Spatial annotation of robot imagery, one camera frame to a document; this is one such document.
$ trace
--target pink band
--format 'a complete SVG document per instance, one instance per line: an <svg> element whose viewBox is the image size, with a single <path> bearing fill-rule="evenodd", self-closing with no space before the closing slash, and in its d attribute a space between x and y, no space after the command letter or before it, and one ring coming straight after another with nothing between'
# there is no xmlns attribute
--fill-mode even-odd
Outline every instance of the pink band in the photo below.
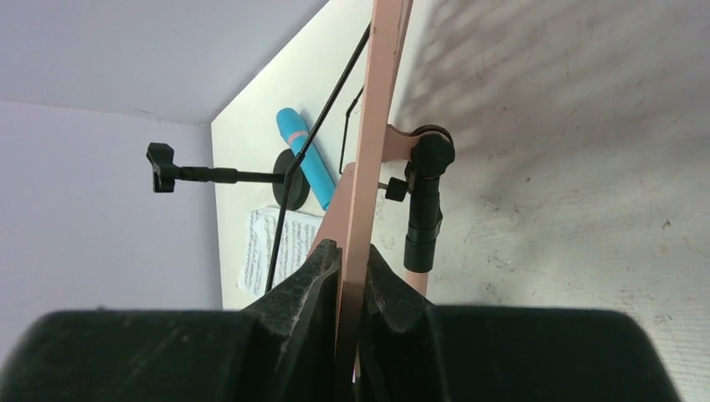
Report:
<svg viewBox="0 0 710 402"><path fill-rule="evenodd" d="M291 136L289 137L288 140L286 140L286 142L289 144L289 147L290 147L291 144L293 144L293 140L297 139L298 137L306 137L307 135L308 135L308 133L306 131L303 131L303 130L296 131L293 134L291 134Z"/></svg>

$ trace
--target white wall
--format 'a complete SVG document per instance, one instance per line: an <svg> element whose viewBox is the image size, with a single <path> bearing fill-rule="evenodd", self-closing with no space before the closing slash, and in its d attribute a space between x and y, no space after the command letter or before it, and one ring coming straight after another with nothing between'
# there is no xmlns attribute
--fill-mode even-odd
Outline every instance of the white wall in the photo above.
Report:
<svg viewBox="0 0 710 402"><path fill-rule="evenodd" d="M0 101L209 123L325 2L3 0Z"/></svg>
<svg viewBox="0 0 710 402"><path fill-rule="evenodd" d="M214 187L152 192L148 142L211 165L207 127L0 102L0 361L66 308L219 308Z"/></svg>

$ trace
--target blue cylinder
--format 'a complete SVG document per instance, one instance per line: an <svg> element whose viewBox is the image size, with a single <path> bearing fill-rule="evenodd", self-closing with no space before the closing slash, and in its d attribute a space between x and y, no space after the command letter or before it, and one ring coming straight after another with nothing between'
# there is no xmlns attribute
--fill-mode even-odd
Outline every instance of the blue cylinder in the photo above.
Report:
<svg viewBox="0 0 710 402"><path fill-rule="evenodd" d="M293 154L301 151L308 138L308 126L297 111L290 107L281 109L276 113L276 125L279 127L281 138L291 147ZM301 164L301 171L311 185L313 193L324 211L328 211L335 193L335 183L316 149L316 144L311 144L306 151L306 157Z"/></svg>

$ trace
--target paper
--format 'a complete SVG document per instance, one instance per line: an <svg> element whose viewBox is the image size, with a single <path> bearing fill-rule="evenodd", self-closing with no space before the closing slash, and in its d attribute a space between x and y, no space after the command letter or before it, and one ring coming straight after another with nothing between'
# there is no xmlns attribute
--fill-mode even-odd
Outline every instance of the paper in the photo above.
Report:
<svg viewBox="0 0 710 402"><path fill-rule="evenodd" d="M271 207L252 211L247 217L249 236L244 253L244 269L239 274L237 287L257 297L266 292L266 277L278 218L279 209ZM322 221L321 217L286 211L274 287L301 267Z"/></svg>

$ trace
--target black round base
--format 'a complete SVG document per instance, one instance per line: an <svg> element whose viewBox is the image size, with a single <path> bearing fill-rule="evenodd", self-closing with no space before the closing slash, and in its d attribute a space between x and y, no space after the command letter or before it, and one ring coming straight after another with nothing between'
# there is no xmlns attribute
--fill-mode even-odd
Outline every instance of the black round base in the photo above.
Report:
<svg viewBox="0 0 710 402"><path fill-rule="evenodd" d="M293 151L291 149L286 149L279 154L276 158L276 163L274 163L274 173L286 174L291 162L293 162ZM276 202L281 205L281 201L284 198L284 184L283 183L273 183L271 187L274 190L274 198ZM296 211L300 209L303 204L306 203L308 199L308 193L311 191L311 185L306 181L306 177L303 175L301 168L296 169L293 175L293 182L291 183L291 191L289 191L288 202L286 203L286 209L291 211Z"/></svg>

